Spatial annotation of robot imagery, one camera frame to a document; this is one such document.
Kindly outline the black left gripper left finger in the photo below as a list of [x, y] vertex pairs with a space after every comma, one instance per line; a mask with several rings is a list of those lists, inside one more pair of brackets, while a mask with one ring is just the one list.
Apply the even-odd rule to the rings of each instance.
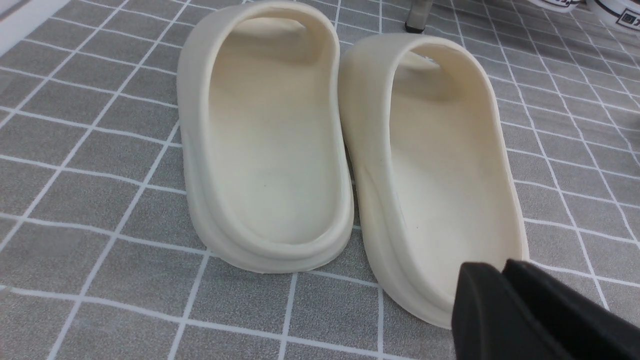
[[451, 330], [457, 360], [571, 360], [491, 264], [459, 269]]

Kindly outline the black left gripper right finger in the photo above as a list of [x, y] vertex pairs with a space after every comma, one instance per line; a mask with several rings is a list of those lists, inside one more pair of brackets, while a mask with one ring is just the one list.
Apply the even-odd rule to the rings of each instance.
[[535, 265], [509, 259], [502, 271], [537, 321], [574, 360], [637, 360], [639, 328]]

